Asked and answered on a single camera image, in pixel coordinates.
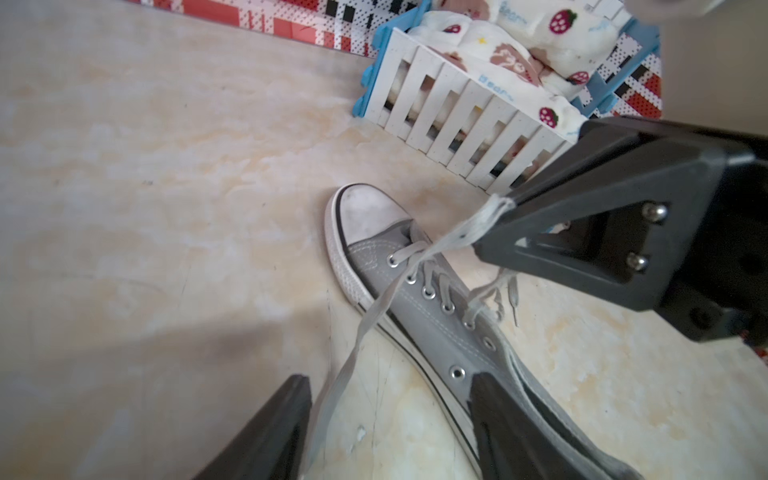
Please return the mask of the grey shoelace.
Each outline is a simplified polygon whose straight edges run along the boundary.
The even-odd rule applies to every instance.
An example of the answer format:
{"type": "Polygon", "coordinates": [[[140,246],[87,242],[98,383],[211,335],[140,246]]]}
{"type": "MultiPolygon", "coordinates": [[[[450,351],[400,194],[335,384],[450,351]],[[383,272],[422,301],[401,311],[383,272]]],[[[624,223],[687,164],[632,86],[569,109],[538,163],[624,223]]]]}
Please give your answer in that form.
{"type": "Polygon", "coordinates": [[[363,339],[378,321],[386,316],[406,278],[416,273],[423,263],[433,260],[435,256],[445,251],[467,247],[480,240],[503,214],[514,210],[515,207],[514,200],[493,194],[474,215],[457,224],[437,242],[432,244],[418,242],[415,246],[405,249],[408,255],[404,260],[405,271],[399,274],[384,293],[367,307],[357,327],[356,339],[348,357],[341,367],[329,370],[323,389],[317,396],[317,403],[312,406],[306,446],[301,456],[300,478],[306,476],[317,451],[326,440],[334,411],[353,376],[363,339]]]}

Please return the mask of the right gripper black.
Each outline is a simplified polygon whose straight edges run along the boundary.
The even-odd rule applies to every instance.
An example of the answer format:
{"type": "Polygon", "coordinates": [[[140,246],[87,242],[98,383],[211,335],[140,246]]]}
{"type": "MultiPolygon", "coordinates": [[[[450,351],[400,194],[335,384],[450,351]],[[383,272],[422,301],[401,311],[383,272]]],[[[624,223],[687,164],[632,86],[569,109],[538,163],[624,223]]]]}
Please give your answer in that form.
{"type": "Polygon", "coordinates": [[[676,125],[625,156],[656,201],[516,207],[474,245],[486,263],[636,311],[695,342],[767,346],[767,138],[676,125]]]}

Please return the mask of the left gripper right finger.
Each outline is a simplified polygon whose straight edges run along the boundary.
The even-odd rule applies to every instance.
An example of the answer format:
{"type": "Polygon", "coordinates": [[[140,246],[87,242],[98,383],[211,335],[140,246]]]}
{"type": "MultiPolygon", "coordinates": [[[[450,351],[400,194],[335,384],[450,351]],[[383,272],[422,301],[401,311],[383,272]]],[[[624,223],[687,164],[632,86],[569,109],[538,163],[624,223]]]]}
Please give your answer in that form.
{"type": "Polygon", "coordinates": [[[483,479],[606,479],[605,471],[552,437],[489,373],[476,374],[470,416],[483,479]]]}

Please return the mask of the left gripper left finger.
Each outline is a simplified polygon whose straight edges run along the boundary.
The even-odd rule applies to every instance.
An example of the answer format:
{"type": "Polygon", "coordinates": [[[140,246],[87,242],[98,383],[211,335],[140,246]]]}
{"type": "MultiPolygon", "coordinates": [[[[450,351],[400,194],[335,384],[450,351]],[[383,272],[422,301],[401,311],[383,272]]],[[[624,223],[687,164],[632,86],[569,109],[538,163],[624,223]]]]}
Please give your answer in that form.
{"type": "Polygon", "coordinates": [[[297,479],[311,406],[309,378],[299,374],[290,376],[195,477],[297,479]]]}

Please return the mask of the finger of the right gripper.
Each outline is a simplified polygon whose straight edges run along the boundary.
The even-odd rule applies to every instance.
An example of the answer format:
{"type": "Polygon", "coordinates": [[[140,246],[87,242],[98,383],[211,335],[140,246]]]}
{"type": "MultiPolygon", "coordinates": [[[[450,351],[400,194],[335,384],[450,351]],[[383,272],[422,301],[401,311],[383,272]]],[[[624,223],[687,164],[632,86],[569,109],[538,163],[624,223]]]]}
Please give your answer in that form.
{"type": "Polygon", "coordinates": [[[613,117],[584,124],[575,146],[507,197],[517,207],[543,201],[578,207],[624,207],[656,200],[642,189],[648,182],[625,158],[649,141],[656,120],[613,117]]]}

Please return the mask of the grey canvas sneaker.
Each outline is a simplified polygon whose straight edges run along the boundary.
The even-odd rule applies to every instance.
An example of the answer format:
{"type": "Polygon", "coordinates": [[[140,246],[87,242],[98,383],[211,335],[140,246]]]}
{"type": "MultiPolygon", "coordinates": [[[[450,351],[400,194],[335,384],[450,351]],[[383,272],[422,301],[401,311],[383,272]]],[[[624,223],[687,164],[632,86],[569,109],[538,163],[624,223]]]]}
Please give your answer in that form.
{"type": "MultiPolygon", "coordinates": [[[[394,199],[364,183],[334,193],[324,227],[333,271],[362,316],[405,271],[405,249],[418,242],[435,243],[394,199]]],[[[501,270],[492,282],[472,290],[446,261],[445,252],[406,278],[390,310],[373,328],[395,344],[425,379],[475,472],[481,474],[470,390],[474,375],[489,373],[537,425],[605,471],[606,479],[637,478],[632,466],[587,437],[501,332],[503,312],[487,307],[485,299],[515,302],[515,274],[501,270]]]]}

